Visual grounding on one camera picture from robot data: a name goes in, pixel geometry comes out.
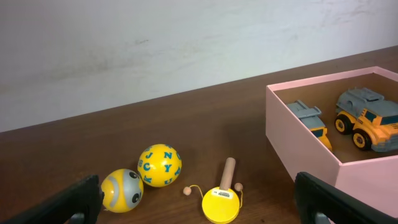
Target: open storage box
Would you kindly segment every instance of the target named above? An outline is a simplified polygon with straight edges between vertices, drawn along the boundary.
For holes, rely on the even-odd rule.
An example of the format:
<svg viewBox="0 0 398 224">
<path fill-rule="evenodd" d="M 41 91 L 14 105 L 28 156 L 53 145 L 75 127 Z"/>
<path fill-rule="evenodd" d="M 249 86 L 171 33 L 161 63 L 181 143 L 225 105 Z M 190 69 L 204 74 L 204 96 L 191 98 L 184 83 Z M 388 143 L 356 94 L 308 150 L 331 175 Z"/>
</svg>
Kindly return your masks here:
<svg viewBox="0 0 398 224">
<path fill-rule="evenodd" d="M 348 89 L 366 87 L 398 102 L 398 74 L 371 67 L 267 86 L 266 135 L 292 179 L 305 171 L 356 199 L 398 217 L 398 151 L 360 151 L 335 128 L 336 103 Z M 322 111 L 331 153 L 286 104 Z"/>
</svg>

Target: toy vehicle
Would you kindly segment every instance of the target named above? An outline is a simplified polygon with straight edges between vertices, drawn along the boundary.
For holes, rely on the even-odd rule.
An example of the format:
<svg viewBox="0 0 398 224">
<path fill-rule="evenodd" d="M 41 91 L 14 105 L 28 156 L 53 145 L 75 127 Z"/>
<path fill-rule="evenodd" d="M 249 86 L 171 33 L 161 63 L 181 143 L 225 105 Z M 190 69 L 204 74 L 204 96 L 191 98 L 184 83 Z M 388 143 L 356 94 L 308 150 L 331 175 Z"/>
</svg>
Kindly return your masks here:
<svg viewBox="0 0 398 224">
<path fill-rule="evenodd" d="M 328 129 L 325 124 L 318 117 L 322 114 L 321 110 L 314 106 L 314 108 L 308 108 L 301 100 L 296 100 L 294 103 L 286 105 L 296 117 L 315 135 L 330 151 L 331 144 L 329 139 L 326 137 Z"/>
<path fill-rule="evenodd" d="M 398 103 L 367 88 L 356 88 L 341 94 L 336 105 L 336 129 L 340 134 L 353 133 L 358 149 L 398 149 Z"/>
</svg>

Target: wall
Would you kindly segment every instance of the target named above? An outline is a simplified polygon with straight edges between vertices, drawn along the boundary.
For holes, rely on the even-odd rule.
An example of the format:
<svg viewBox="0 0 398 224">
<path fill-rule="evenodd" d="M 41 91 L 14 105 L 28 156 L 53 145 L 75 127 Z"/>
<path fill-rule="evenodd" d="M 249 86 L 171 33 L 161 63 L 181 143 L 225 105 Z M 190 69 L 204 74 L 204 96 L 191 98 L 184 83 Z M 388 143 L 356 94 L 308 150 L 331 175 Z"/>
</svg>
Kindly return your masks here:
<svg viewBox="0 0 398 224">
<path fill-rule="evenodd" d="M 398 45 L 396 0 L 3 0 L 0 131 Z"/>
</svg>

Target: brown tabletop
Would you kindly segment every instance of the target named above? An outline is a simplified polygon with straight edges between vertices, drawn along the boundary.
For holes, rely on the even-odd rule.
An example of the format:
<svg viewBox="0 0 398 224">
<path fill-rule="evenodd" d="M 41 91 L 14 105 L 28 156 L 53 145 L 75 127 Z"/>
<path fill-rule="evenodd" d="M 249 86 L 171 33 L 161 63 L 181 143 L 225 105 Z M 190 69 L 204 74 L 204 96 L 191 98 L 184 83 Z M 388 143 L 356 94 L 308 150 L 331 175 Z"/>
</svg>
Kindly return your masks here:
<svg viewBox="0 0 398 224">
<path fill-rule="evenodd" d="M 377 50 L 222 85 L 0 133 L 0 220 L 43 201 L 89 174 L 137 169 L 141 152 L 166 143 L 183 167 L 171 185 L 145 186 L 131 212 L 101 212 L 98 223 L 209 223 L 196 189 L 219 186 L 227 157 L 244 186 L 234 223 L 299 223 L 293 181 L 265 135 L 268 84 L 380 66 L 398 71 L 398 47 Z"/>
</svg>

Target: white label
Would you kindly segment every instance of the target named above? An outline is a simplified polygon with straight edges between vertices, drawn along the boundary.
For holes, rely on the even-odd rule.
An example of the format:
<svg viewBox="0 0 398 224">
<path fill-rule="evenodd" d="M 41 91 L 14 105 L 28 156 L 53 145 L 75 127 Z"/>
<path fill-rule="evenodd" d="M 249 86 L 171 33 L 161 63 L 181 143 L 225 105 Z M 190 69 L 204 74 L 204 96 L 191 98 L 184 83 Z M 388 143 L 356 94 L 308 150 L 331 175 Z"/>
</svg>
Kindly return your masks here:
<svg viewBox="0 0 398 224">
<path fill-rule="evenodd" d="M 229 192 L 227 190 L 220 190 L 220 189 L 213 189 L 211 190 L 211 194 L 217 197 L 223 197 L 223 198 L 228 198 L 232 199 L 234 196 L 232 192 Z"/>
</svg>

